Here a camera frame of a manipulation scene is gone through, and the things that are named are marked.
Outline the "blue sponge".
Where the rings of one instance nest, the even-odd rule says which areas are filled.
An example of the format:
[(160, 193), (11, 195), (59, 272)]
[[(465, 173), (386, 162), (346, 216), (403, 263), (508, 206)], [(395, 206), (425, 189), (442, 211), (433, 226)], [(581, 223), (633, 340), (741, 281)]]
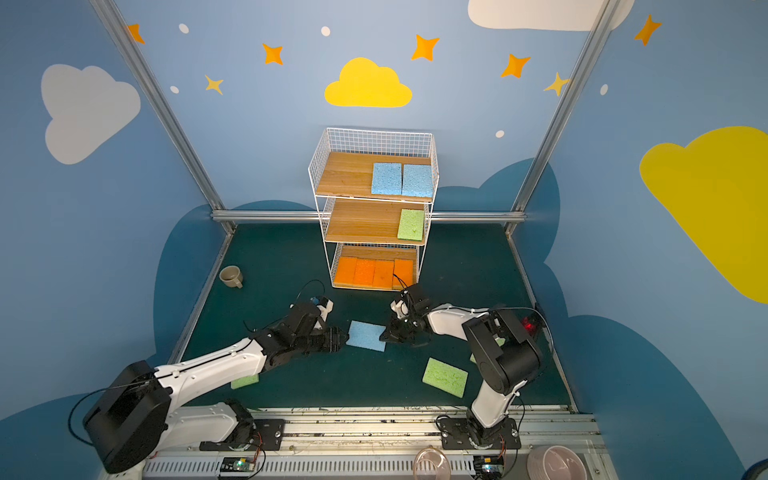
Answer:
[(402, 165), (400, 163), (374, 163), (371, 193), (373, 195), (400, 196), (402, 194)]
[(377, 352), (384, 352), (386, 343), (380, 339), (386, 327), (353, 320), (348, 331), (347, 345)]
[(404, 164), (402, 167), (401, 195), (431, 198), (433, 196), (431, 166)]

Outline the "orange sponge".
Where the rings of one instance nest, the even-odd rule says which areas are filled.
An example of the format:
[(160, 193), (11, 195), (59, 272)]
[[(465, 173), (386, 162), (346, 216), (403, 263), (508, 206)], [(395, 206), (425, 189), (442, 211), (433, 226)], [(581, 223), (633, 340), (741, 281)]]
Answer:
[(356, 287), (372, 287), (374, 283), (376, 261), (358, 258), (353, 275), (353, 285)]
[(395, 290), (402, 290), (414, 283), (414, 261), (409, 259), (395, 259), (392, 287)]
[(394, 279), (394, 261), (376, 260), (373, 286), (380, 290), (392, 290)]
[(358, 259), (355, 257), (341, 257), (337, 262), (334, 284), (351, 286), (354, 283)]

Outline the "blue sponge front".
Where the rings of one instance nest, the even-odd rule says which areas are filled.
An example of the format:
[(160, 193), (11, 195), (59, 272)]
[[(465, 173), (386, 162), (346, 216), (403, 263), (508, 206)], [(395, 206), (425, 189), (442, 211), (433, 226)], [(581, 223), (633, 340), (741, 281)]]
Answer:
[(402, 194), (402, 165), (400, 163), (374, 163), (371, 193), (373, 195), (400, 196)]

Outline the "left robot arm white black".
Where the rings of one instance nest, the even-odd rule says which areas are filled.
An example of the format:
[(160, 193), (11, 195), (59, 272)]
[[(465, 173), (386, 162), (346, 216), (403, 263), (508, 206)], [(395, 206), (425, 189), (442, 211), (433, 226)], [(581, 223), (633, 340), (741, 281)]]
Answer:
[(182, 415), (180, 408), (294, 358), (339, 351), (348, 335), (328, 324), (332, 309), (326, 297), (300, 302), (283, 318), (218, 351), (159, 367), (144, 360), (125, 367), (110, 386), (99, 390), (99, 399), (82, 422), (104, 470), (120, 474), (155, 453), (184, 444), (247, 444), (255, 429), (245, 408), (226, 403), (209, 415)]

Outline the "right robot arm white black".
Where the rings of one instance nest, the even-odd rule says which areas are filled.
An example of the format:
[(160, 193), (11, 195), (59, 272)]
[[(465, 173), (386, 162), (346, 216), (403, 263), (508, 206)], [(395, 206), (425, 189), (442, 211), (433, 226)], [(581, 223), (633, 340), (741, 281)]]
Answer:
[(421, 334), (435, 334), (468, 344), (482, 377), (469, 419), (483, 433), (502, 424), (513, 397), (543, 367), (536, 343), (543, 318), (535, 309), (434, 306), (419, 284), (401, 290), (390, 309), (389, 324), (380, 336), (386, 343), (405, 344)]

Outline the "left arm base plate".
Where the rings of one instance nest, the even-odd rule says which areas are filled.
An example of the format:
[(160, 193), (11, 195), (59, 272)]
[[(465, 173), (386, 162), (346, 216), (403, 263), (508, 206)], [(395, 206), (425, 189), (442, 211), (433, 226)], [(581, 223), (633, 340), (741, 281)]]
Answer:
[(278, 451), (286, 422), (284, 419), (239, 421), (233, 431), (220, 441), (203, 441), (200, 451)]

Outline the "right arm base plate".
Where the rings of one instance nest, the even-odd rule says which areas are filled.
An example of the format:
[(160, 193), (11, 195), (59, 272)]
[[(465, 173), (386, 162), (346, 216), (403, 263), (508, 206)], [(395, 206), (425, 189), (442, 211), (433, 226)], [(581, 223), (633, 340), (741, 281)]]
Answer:
[(493, 427), (484, 427), (478, 420), (440, 415), (435, 419), (442, 447), (445, 450), (519, 449), (517, 423), (505, 417)]

